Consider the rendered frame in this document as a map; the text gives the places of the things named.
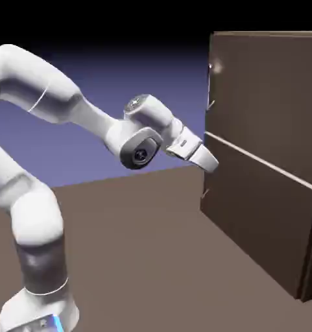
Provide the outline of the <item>large cabinet door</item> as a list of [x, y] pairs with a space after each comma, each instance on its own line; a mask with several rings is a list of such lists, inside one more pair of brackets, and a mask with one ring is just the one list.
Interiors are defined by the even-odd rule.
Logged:
[[[210, 34], [209, 37], [209, 47], [208, 47], [208, 64], [211, 63], [212, 64], [212, 42], [213, 42], [213, 32]], [[208, 118], [208, 113], [207, 111], [205, 111], [205, 128], [207, 128], [207, 118]]]

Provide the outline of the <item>brown wooden cabinet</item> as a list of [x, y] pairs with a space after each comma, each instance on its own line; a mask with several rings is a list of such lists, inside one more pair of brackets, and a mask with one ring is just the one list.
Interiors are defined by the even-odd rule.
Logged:
[[202, 212], [292, 297], [312, 300], [312, 31], [215, 32]]

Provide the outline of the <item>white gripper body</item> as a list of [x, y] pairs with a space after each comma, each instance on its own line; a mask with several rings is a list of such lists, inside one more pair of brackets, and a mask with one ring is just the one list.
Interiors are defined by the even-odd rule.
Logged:
[[213, 172], [219, 165], [217, 158], [203, 145], [199, 145], [189, 161], [204, 172]]

